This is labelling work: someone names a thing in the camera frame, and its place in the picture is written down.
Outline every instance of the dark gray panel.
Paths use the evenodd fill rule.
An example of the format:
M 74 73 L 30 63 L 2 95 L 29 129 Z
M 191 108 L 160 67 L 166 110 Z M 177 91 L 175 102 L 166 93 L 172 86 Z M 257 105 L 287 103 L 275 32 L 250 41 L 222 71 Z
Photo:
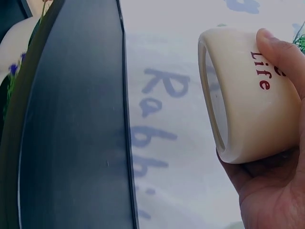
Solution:
M 1 144 L 11 160 L 20 149 L 23 229 L 137 228 L 118 6 L 57 0 L 30 47 Z M 6 171 L 4 196 L 15 200 Z

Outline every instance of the white fabric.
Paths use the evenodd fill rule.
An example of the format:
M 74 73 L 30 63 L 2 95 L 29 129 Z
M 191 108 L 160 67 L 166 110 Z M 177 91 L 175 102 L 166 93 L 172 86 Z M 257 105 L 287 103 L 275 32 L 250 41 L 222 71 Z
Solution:
M 266 27 L 292 41 L 305 19 L 304 1 L 121 0 L 121 6 L 140 229 L 233 227 L 241 221 L 238 195 L 215 154 L 198 38 L 224 23 L 254 31 Z M 154 74 L 172 74 L 183 84 L 177 78 L 151 81 Z M 188 90 L 179 93 L 183 85 Z M 154 136 L 145 142 L 147 134 Z
M 0 43 L 0 72 L 17 63 L 20 55 L 27 51 L 29 40 L 39 17 L 31 17 L 13 25 Z

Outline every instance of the white background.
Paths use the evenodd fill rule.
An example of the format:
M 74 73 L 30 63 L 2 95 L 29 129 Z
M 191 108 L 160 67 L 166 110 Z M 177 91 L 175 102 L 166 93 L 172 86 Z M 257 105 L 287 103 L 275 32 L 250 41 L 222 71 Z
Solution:
M 223 229 L 241 221 L 238 196 L 215 154 L 198 73 L 197 41 L 201 32 L 224 23 L 254 31 L 265 27 L 291 42 L 292 25 L 305 20 L 304 1 L 256 2 L 258 14 L 232 10 L 226 0 L 121 0 L 131 127 L 145 125 L 177 136 L 176 140 L 153 137 L 146 147 L 132 148 L 134 156 L 167 163 L 148 167 L 145 176 L 135 179 L 141 229 Z M 144 73 L 149 68 L 188 76 L 187 94 L 171 97 L 162 81 L 150 93 L 142 93 L 153 78 Z M 182 87 L 176 81 L 172 85 L 176 90 Z M 142 117 L 139 103 L 148 97 L 163 107 Z

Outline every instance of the hand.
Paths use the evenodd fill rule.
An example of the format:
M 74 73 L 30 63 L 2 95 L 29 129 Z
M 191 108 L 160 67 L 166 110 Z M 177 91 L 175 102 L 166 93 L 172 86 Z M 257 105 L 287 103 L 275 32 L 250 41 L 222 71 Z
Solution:
M 300 146 L 242 165 L 221 163 L 239 194 L 246 229 L 305 229 L 305 55 L 260 29 L 261 54 L 295 85 L 301 103 Z

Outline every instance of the flower stem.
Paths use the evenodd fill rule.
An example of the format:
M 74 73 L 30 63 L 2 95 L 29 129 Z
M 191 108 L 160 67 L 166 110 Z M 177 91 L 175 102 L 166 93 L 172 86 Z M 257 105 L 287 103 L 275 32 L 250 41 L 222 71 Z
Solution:
M 41 21 L 42 21 L 43 15 L 44 15 L 44 8 L 46 7 L 46 3 L 47 3 L 47 0 L 44 0 L 39 25 L 41 24 Z

